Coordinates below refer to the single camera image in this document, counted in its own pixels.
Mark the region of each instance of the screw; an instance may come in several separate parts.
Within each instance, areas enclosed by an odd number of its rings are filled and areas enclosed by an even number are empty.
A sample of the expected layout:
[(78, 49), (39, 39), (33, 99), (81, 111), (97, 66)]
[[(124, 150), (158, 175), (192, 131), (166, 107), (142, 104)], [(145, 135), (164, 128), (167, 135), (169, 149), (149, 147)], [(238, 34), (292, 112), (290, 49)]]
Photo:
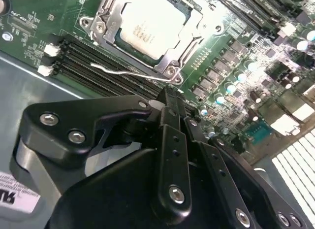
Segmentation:
[(89, 26), (89, 21), (88, 20), (86, 20), (86, 19), (83, 19), (82, 21), (81, 21), (81, 24), (83, 25), (83, 27), (88, 27)]
[(282, 214), (282, 213), (278, 213), (278, 217), (280, 219), (280, 221), (286, 226), (289, 227), (290, 223), (288, 221), (288, 219)]
[(13, 40), (13, 35), (9, 32), (3, 32), (2, 38), (7, 42), (11, 42)]
[(179, 78), (179, 77), (176, 77), (175, 78), (175, 82), (178, 84), (178, 83), (180, 83), (182, 81), (182, 79), (181, 78)]
[(221, 31), (221, 26), (216, 26), (216, 31), (219, 33)]
[(175, 70), (175, 68), (173, 66), (168, 67), (167, 70), (166, 70), (166, 74), (167, 75), (174, 75), (175, 72), (176, 72), (176, 70)]
[(85, 141), (85, 135), (80, 131), (71, 131), (68, 138), (75, 144), (82, 144)]
[(228, 128), (223, 128), (222, 129), (222, 134), (227, 135), (229, 132)]
[(99, 32), (99, 33), (104, 33), (104, 27), (103, 27), (103, 25), (97, 25), (97, 26), (96, 26), (96, 30), (97, 30), (97, 32)]
[(176, 186), (172, 186), (171, 188), (169, 188), (169, 196), (175, 203), (178, 204), (182, 204), (185, 201), (184, 193)]
[(235, 215), (237, 220), (246, 228), (249, 228), (251, 226), (250, 219), (248, 216), (239, 208), (236, 209)]
[(39, 117), (42, 124), (46, 126), (54, 126), (58, 123), (59, 119), (56, 115), (51, 113), (44, 113)]
[(190, 120), (189, 122), (190, 122), (194, 127), (196, 127), (196, 126), (198, 125), (195, 120)]
[(223, 142), (223, 140), (221, 140), (221, 139), (217, 139), (217, 142), (219, 143), (219, 145), (224, 146), (224, 142)]
[(139, 101), (139, 105), (143, 108), (146, 108), (147, 107), (147, 104), (142, 102), (142, 101)]
[(290, 214), (290, 218), (298, 227), (302, 227), (301, 222), (293, 214)]

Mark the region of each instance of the black dimm slot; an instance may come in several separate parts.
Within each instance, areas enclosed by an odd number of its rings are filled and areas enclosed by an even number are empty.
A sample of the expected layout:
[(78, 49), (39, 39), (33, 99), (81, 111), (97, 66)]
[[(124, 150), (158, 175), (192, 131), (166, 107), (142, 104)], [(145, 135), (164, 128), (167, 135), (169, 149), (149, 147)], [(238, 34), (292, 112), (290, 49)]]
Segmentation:
[(107, 68), (113, 70), (125, 70), (127, 66), (120, 64), (118, 61), (113, 60), (109, 56), (99, 52), (98, 50), (94, 49), (93, 47), (82, 43), (80, 41), (73, 41), (69, 44), (69, 48), (79, 51), (82, 54), (88, 54), (89, 56), (93, 57), (95, 60), (103, 61), (103, 65)]
[(82, 64), (77, 64), (76, 62), (71, 61), (69, 58), (67, 58), (67, 62), (64, 63), (62, 66), (70, 68), (74, 72), (79, 72), (82, 76), (86, 76), (92, 81), (99, 83), (100, 85), (106, 87), (109, 91), (115, 92), (117, 95), (133, 95), (134, 94), (128, 89), (124, 89), (123, 87), (120, 87), (114, 81), (110, 82), (108, 79), (104, 79), (104, 77), (102, 76), (100, 77), (99, 74), (93, 71), (93, 67), (86, 68)]
[(133, 85), (129, 81), (127, 81), (126, 79), (123, 79), (119, 75), (108, 74), (102, 70), (99, 70), (97, 68), (90, 66), (91, 61), (86, 61), (87, 59), (85, 58), (77, 57), (76, 56), (77, 54), (75, 54), (73, 51), (70, 52), (70, 55), (71, 56), (69, 56), (69, 53), (68, 53), (67, 59), (73, 60), (75, 63), (79, 64), (84, 69), (89, 70), (90, 72), (96, 74), (100, 78), (105, 79), (109, 83), (112, 83), (113, 86), (119, 86), (121, 89), (126, 89), (127, 91), (131, 91), (133, 94), (139, 94), (139, 93), (146, 94), (147, 93), (141, 90), (141, 86)]
[(261, 7), (258, 3), (253, 0), (241, 0), (243, 1), (252, 11), (255, 11), (259, 14), (264, 20), (270, 21), (272, 14), (269, 13), (264, 7)]
[(236, 9), (233, 5), (226, 2), (225, 0), (219, 0), (224, 6), (226, 6), (230, 11), (232, 11), (235, 15), (237, 15), (242, 21), (245, 22), (249, 27), (251, 27), (256, 33), (264, 36), (261, 32), (261, 26), (258, 25), (251, 18), (244, 15), (239, 9)]
[(68, 60), (67, 63), (64, 63), (63, 65), (72, 67), (75, 67), (75, 69), (78, 69), (81, 71), (81, 75), (86, 76), (93, 80), (95, 83), (100, 83), (100, 85), (106, 87), (108, 90), (112, 90), (113, 92), (117, 93), (117, 95), (140, 95), (147, 100), (154, 99), (155, 96), (152, 94), (149, 94), (147, 92), (144, 92), (143, 90), (135, 89), (134, 86), (129, 86), (129, 88), (123, 87), (118, 85), (115, 81), (119, 82), (116, 78), (119, 76), (116, 76), (115, 79), (110, 80), (108, 77), (105, 77), (107, 74), (102, 72), (101, 70), (98, 70), (97, 68), (91, 67), (91, 66), (84, 66), (82, 64), (77, 64), (74, 61)]
[(285, 10), (284, 2), (281, 0), (267, 0), (270, 4), (274, 6), (275, 9), (279, 11)]
[[(87, 63), (90, 62), (94, 62), (97, 64), (102, 64), (103, 66), (105, 66), (108, 69), (111, 70), (118, 70), (118, 68), (116, 67), (116, 69), (114, 69), (113, 66), (108, 65), (108, 63), (106, 63), (106, 60), (104, 58), (100, 58), (99, 56), (97, 56), (96, 54), (91, 54), (91, 53), (84, 53), (84, 49), (83, 48), (73, 48), (73, 50), (68, 50), (67, 52), (67, 56), (69, 57), (69, 54), (73, 55), (74, 51), (78, 52), (78, 54), (74, 54), (75, 56), (79, 57), (79, 54), (82, 57), (85, 57), (87, 60), (85, 60)], [(110, 80), (116, 79), (116, 77), (122, 78), (124, 81), (127, 80), (127, 83), (124, 82), (123, 80), (121, 80), (121, 82), (123, 83), (123, 85), (128, 84), (131, 80), (134, 81), (134, 85), (137, 85), (138, 87), (140, 87), (141, 89), (146, 90), (147, 92), (150, 92), (152, 95), (158, 95), (158, 93), (161, 91), (160, 87), (157, 87), (156, 85), (154, 85), (153, 83), (147, 81), (145, 78), (140, 78), (140, 77), (132, 77), (132, 76), (118, 76), (118, 75), (111, 75), (110, 76)]]
[(284, 6), (276, 2), (275, 0), (254, 0), (256, 3), (260, 4), (261, 6), (266, 6), (266, 10), (272, 12), (272, 15), (282, 16), (279, 12), (283, 11)]
[(76, 64), (72, 64), (72, 65), (71, 64), (67, 64), (67, 66), (62, 66), (61, 67), (61, 70), (63, 70), (63, 69), (67, 69), (68, 71), (71, 71), (72, 74), (76, 74), (76, 75), (78, 75), (80, 77), (83, 77), (83, 78), (89, 80), (90, 83), (92, 82), (95, 85), (100, 86), (102, 89), (104, 89), (104, 90), (106, 90), (108, 92), (111, 92), (115, 96), (128, 94), (128, 92), (119, 89), (119, 87), (110, 87), (110, 86), (108, 86), (109, 85), (108, 83), (104, 83), (102, 81), (99, 81), (97, 76), (95, 76), (93, 74), (90, 74), (89, 72), (86, 72), (85, 70), (82, 70)]
[(112, 92), (108, 92), (107, 90), (105, 90), (103, 87), (99, 88), (98, 85), (94, 84), (93, 82), (91, 82), (90, 80), (78, 76), (77, 74), (73, 74), (72, 71), (65, 69), (61, 70), (63, 76), (75, 81), (76, 83), (92, 90), (93, 92), (102, 95), (104, 97), (112, 97), (112, 96), (117, 96), (116, 94), (112, 93)]

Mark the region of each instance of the white label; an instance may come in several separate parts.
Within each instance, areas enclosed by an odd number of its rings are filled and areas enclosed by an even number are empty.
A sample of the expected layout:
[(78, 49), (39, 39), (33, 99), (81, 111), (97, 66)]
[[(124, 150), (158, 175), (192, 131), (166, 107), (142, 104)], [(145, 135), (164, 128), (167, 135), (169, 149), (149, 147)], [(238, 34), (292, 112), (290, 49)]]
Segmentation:
[(12, 175), (0, 172), (0, 206), (32, 213), (40, 195), (17, 182)]

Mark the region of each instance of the capacitor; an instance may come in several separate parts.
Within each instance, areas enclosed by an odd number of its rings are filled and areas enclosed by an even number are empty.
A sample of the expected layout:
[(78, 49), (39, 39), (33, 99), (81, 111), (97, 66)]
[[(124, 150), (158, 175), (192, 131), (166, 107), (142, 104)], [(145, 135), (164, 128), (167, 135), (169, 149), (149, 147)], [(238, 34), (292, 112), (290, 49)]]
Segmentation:
[(207, 115), (208, 114), (208, 108), (207, 108), (207, 106), (206, 105), (200, 105), (199, 106), (199, 112), (200, 112), (200, 114), (202, 115), (202, 116), (205, 116), (205, 115)]
[(285, 87), (287, 90), (290, 89), (292, 87), (291, 83), (289, 80), (284, 79), (280, 82), (280, 84)]
[(243, 82), (245, 82), (247, 80), (246, 74), (243, 71), (241, 71), (241, 70), (238, 70), (237, 72), (235, 72), (234, 76), (241, 83), (243, 83)]
[(4, 1), (0, 0), (0, 15), (4, 12)]
[(224, 87), (225, 87), (226, 91), (227, 91), (229, 94), (234, 93), (235, 90), (236, 90), (236, 86), (235, 86), (232, 82), (230, 82), (230, 81), (226, 82), (226, 83), (224, 84)]
[(299, 51), (306, 51), (309, 46), (309, 43), (303, 39), (295, 39), (292, 42), (292, 47), (296, 48)]
[(216, 135), (216, 131), (215, 131), (215, 128), (214, 127), (208, 127), (207, 128), (207, 136), (209, 138), (213, 137)]
[(254, 62), (253, 60), (246, 60), (244, 62), (244, 67), (247, 70), (254, 72), (254, 71), (257, 71), (259, 69), (259, 64), (257, 62)]
[(247, 113), (248, 113), (248, 116), (249, 116), (250, 120), (252, 120), (254, 122), (258, 120), (258, 116), (257, 116), (256, 112), (253, 109), (251, 109), (251, 108), (248, 109)]
[(292, 81), (293, 83), (297, 83), (297, 82), (300, 81), (300, 77), (299, 77), (297, 74), (295, 74), (294, 72), (290, 73), (290, 74), (287, 76), (287, 78), (288, 78), (290, 81)]
[(259, 97), (259, 95), (255, 91), (250, 92), (250, 97), (255, 103), (261, 102), (261, 98)]
[(224, 96), (220, 93), (216, 93), (213, 97), (215, 98), (217, 104), (223, 104), (225, 102)]
[(224, 135), (227, 135), (229, 133), (228, 128), (223, 128), (221, 131), (222, 131), (222, 134), (224, 134)]
[(302, 31), (302, 37), (304, 37), (308, 41), (314, 41), (315, 40), (315, 31), (311, 29), (306, 29)]

